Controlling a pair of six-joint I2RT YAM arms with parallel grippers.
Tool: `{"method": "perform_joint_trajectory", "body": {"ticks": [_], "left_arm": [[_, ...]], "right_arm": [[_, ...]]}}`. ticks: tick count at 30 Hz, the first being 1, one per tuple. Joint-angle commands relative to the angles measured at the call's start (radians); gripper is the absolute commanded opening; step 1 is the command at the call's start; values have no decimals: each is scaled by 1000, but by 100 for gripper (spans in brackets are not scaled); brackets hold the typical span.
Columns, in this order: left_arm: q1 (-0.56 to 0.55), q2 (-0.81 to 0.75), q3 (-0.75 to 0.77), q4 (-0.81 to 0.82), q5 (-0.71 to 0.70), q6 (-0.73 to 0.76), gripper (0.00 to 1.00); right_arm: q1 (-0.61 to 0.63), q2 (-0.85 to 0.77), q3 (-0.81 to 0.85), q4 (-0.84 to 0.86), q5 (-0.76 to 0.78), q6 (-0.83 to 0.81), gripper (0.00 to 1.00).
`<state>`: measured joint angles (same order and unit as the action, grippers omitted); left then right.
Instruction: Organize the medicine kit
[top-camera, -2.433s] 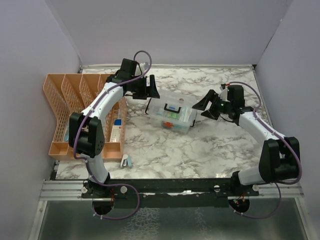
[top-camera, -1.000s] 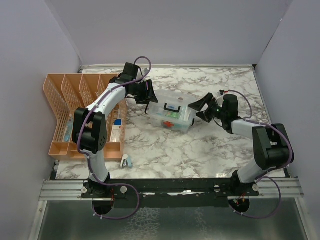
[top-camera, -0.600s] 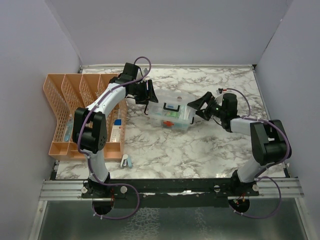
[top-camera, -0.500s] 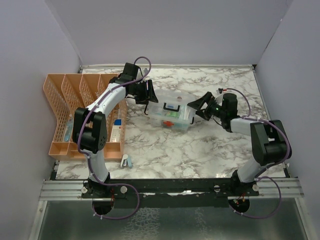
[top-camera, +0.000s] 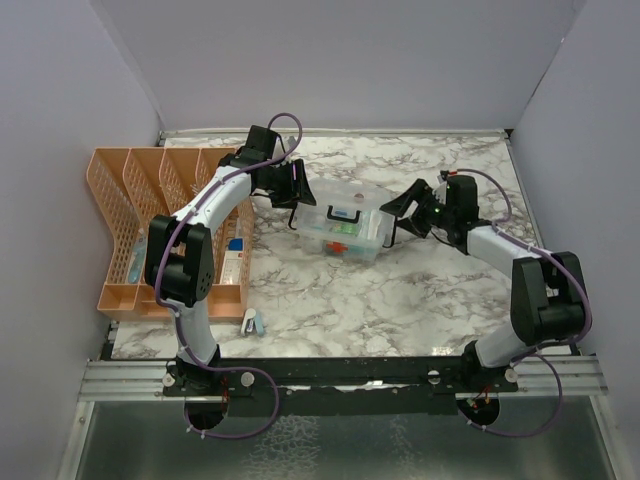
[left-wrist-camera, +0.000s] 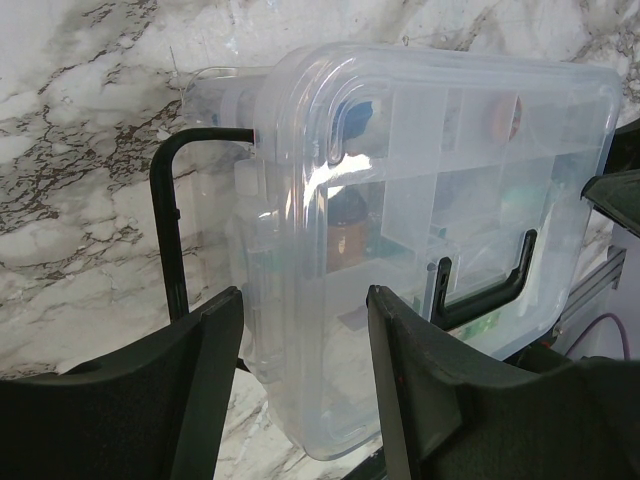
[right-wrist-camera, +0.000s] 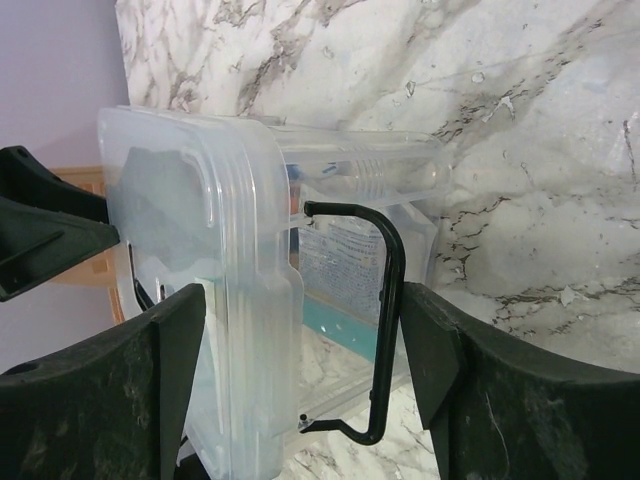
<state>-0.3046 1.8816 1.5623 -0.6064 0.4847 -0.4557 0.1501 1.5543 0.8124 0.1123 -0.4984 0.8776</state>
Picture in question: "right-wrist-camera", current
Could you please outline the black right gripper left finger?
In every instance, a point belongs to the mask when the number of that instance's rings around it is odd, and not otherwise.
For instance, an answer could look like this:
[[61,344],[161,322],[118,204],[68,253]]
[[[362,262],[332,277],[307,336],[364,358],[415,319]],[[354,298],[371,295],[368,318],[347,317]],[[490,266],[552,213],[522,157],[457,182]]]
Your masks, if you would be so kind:
[[190,284],[1,376],[4,479],[171,479],[205,317]]

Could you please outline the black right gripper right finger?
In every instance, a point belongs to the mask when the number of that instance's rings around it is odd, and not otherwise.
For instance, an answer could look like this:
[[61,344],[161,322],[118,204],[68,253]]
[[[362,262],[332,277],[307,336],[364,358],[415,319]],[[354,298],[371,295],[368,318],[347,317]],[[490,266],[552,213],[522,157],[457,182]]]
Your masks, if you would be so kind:
[[400,313],[444,479],[635,479],[639,377],[541,349],[418,283]]

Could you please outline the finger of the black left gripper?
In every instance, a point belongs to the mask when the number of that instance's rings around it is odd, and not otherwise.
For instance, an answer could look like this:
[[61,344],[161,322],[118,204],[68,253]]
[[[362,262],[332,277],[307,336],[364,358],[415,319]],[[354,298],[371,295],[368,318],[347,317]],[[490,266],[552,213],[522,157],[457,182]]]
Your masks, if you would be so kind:
[[110,224],[106,200],[72,186],[23,146],[1,150],[1,300],[9,301],[70,269],[77,218]]

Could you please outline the cotton swab pack teal header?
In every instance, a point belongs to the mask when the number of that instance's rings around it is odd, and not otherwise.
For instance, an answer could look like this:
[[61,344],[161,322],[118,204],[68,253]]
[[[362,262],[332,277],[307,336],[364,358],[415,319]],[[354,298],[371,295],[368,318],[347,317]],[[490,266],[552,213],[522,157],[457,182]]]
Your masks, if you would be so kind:
[[369,362],[374,362],[377,346],[376,325],[358,320],[310,296],[304,299],[303,323],[318,334]]

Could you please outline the clear box lid black handle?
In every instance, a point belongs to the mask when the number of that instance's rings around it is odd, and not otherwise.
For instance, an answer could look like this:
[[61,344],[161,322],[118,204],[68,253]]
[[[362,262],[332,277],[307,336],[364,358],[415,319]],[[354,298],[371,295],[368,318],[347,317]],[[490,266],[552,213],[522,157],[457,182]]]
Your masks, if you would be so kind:
[[123,313],[204,289],[184,431],[213,479],[272,479],[297,424],[303,283],[273,118],[105,108],[98,139]]

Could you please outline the clear plastic medicine box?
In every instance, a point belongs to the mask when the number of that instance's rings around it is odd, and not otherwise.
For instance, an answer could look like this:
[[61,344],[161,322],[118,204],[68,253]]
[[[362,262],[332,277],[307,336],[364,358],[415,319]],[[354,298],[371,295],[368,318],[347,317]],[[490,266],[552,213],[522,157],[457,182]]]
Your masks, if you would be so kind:
[[[358,204],[387,217],[407,254],[405,278],[429,283],[450,158],[436,137],[345,131],[277,121],[291,213],[309,201]],[[317,216],[291,232],[290,261],[304,284],[299,425],[347,418],[367,406],[374,373],[385,241],[371,222]]]

